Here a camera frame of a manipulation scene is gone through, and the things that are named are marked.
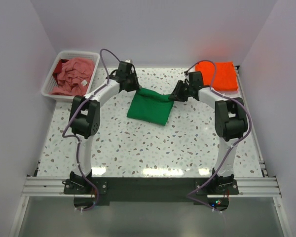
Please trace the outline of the green t shirt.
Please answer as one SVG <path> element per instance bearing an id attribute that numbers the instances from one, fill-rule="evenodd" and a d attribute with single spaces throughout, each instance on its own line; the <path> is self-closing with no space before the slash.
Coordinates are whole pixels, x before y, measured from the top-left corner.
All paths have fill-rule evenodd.
<path id="1" fill-rule="evenodd" d="M 165 126 L 174 104 L 169 96 L 141 88 L 133 97 L 127 117 Z"/>

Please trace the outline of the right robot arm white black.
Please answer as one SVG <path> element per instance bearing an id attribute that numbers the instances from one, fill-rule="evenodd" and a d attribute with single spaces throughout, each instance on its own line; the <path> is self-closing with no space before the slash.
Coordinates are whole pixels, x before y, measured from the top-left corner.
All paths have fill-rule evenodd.
<path id="1" fill-rule="evenodd" d="M 200 187 L 190 192 L 196 194 L 203 188 L 208 192 L 218 193 L 234 182 L 234 160 L 238 144 L 251 132 L 250 115 L 243 99 L 231 98 L 205 85 L 201 72 L 184 72 L 185 80 L 179 80 L 169 99 L 186 102 L 188 98 L 205 103 L 214 109 L 215 132 L 219 137 L 219 152 L 212 176 Z"/>

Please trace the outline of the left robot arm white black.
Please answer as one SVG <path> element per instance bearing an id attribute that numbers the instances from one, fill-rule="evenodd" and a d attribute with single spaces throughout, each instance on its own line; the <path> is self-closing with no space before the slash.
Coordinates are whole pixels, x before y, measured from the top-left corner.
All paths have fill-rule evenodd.
<path id="1" fill-rule="evenodd" d="M 75 190 L 90 192 L 96 190 L 91 181 L 91 146 L 94 135 L 100 127 L 100 108 L 112 97 L 122 91 L 132 92 L 140 88 L 135 66 L 131 60 L 119 62 L 104 82 L 84 96 L 75 96 L 72 102 L 69 128 L 77 139 L 74 168 L 69 177 L 69 184 Z"/>

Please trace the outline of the pink folded shirt under stack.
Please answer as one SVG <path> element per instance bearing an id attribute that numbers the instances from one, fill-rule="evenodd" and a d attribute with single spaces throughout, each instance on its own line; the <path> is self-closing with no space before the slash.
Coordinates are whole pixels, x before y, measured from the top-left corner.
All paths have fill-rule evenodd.
<path id="1" fill-rule="evenodd" d="M 224 90 L 224 91 L 221 91 L 222 94 L 231 94 L 231 95 L 235 95 L 239 92 L 239 90 Z"/>

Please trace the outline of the orange folded t shirt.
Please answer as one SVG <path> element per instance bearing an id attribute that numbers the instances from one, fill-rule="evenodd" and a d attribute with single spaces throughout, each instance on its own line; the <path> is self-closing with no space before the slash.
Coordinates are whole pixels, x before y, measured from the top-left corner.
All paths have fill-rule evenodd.
<path id="1" fill-rule="evenodd" d="M 215 63 L 216 76 L 212 87 L 216 91 L 237 90 L 237 74 L 232 62 Z M 214 76 L 215 67 L 210 62 L 201 62 L 195 66 L 196 71 L 200 71 L 205 85 L 210 85 Z"/>

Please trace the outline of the pink t shirt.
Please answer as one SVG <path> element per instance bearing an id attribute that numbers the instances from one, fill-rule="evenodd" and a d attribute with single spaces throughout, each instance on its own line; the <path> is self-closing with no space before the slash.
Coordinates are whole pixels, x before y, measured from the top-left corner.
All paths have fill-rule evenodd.
<path id="1" fill-rule="evenodd" d="M 87 84 L 90 82 L 94 70 L 94 63 L 85 58 L 73 58 L 62 66 L 58 75 L 58 85 L 52 95 L 83 96 L 86 94 Z"/>

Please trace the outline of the white plastic basket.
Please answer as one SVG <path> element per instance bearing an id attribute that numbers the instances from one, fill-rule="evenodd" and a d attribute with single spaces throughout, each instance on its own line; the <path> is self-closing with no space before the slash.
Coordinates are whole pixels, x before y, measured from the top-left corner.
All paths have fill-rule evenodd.
<path id="1" fill-rule="evenodd" d="M 89 52 L 89 51 L 64 50 L 58 53 L 58 55 L 56 56 L 54 63 L 52 64 L 49 70 L 49 73 L 45 79 L 45 82 L 43 83 L 43 86 L 41 88 L 41 94 L 43 96 L 49 97 L 56 101 L 61 101 L 61 102 L 71 102 L 73 100 L 73 96 L 51 94 L 52 89 L 57 85 L 56 79 L 53 77 L 52 74 L 60 60 L 70 60 L 77 57 L 89 59 L 94 63 L 94 70 L 93 70 L 90 82 L 87 84 L 86 93 L 89 93 L 91 91 L 91 85 L 95 78 L 96 70 L 98 68 L 99 61 L 100 61 L 99 53 Z"/>

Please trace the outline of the dark red t shirt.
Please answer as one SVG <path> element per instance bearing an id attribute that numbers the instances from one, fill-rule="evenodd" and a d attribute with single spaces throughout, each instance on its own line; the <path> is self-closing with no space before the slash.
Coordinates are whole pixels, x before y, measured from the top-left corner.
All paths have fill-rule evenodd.
<path id="1" fill-rule="evenodd" d="M 53 73 L 52 73 L 52 76 L 54 77 L 54 79 L 55 79 L 57 85 L 59 84 L 59 83 L 58 83 L 58 75 L 62 72 L 62 66 L 63 66 L 63 64 L 66 63 L 66 62 L 68 62 L 67 59 L 60 59 L 60 60 L 58 61 L 57 65 L 56 65 L 56 67 L 55 67 Z"/>

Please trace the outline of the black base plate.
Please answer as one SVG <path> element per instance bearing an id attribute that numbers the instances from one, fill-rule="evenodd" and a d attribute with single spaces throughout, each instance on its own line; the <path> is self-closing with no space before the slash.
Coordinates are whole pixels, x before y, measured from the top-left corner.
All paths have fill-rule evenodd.
<path id="1" fill-rule="evenodd" d="M 71 177 L 64 180 L 64 194 L 74 196 L 74 206 L 87 210 L 111 202 L 188 202 L 226 210 L 229 197 L 238 195 L 233 178 L 113 178 Z"/>

